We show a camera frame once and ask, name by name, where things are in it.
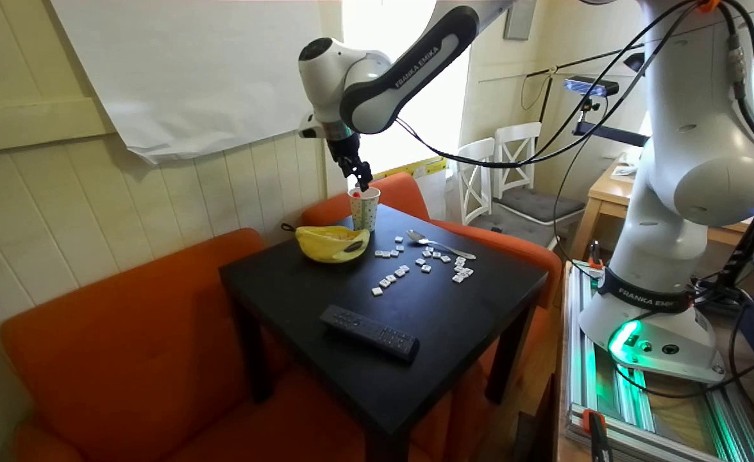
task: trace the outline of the green light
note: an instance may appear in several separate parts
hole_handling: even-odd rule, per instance
[[[635,336],[639,330],[641,330],[641,323],[639,321],[629,321],[620,327],[616,327],[614,341],[609,344],[610,353],[618,357],[618,359],[629,359],[626,357],[626,350],[629,350],[626,348],[626,341],[630,336]]]

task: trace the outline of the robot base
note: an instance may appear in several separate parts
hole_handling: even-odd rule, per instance
[[[674,316],[650,313],[591,286],[580,327],[620,363],[709,384],[724,379],[712,326],[692,304]]]

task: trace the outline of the white sheet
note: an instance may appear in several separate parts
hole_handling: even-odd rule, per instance
[[[316,0],[52,0],[124,144],[192,158],[296,131]]]

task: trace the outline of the yellow banana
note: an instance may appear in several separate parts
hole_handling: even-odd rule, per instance
[[[369,245],[369,227],[351,230],[347,225],[298,225],[299,250],[323,264],[342,264],[361,257]]]

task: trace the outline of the white chair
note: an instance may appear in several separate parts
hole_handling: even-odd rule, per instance
[[[491,160],[496,157],[496,137],[480,137],[459,145],[459,157]],[[459,222],[473,222],[493,212],[491,168],[453,160]]]
[[[537,153],[537,137],[542,122],[519,122],[503,126],[496,131],[496,160],[525,160]],[[538,194],[533,189],[533,163],[519,168],[496,168],[493,173],[493,202],[509,212],[547,225],[553,239],[550,245],[556,245],[556,225],[580,221],[585,202],[568,200],[556,194]]]

